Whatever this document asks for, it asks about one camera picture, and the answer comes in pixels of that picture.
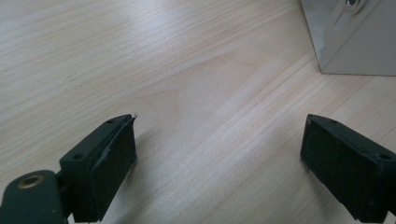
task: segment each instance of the wooden surface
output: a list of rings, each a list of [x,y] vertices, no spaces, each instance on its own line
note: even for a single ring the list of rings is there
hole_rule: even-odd
[[[306,115],[396,149],[396,78],[322,75],[297,0],[2,1],[0,22],[1,192],[130,113],[103,223],[356,223],[299,159]]]

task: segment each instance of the light wood tabletop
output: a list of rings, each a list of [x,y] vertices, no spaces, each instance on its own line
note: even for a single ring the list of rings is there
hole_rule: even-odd
[[[298,0],[2,1],[1,195],[132,114],[102,223],[359,223],[300,161],[305,118],[396,151],[395,92],[322,75]]]

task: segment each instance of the black plastic part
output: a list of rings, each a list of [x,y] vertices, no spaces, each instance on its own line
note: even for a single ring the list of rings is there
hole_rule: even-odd
[[[395,212],[396,155],[347,126],[308,115],[301,159],[361,222]]]
[[[61,160],[60,182],[67,185],[65,207],[76,222],[102,220],[131,165],[136,161],[134,118],[110,119]]]
[[[55,173],[36,171],[8,184],[2,202],[0,223],[67,223]]]

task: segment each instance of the screw hole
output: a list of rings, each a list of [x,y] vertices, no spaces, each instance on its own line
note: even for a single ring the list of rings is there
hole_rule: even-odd
[[[74,159],[74,160],[79,160],[79,159],[81,159],[81,158],[83,158],[83,157],[84,157],[83,154],[78,153],[78,154],[74,155],[73,159]]]
[[[29,189],[39,185],[41,182],[43,182],[43,180],[44,180],[43,175],[31,175],[21,180],[21,182],[18,184],[18,188]]]
[[[387,161],[392,159],[392,157],[390,157],[389,155],[386,155],[386,154],[380,154],[379,158],[381,158],[382,160],[387,160]]]

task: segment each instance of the wooden table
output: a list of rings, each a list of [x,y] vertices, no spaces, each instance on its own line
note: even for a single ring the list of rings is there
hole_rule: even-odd
[[[103,223],[356,223],[300,161],[306,115],[396,149],[396,78],[322,75],[298,0],[2,1],[0,22],[1,192],[136,114]]]

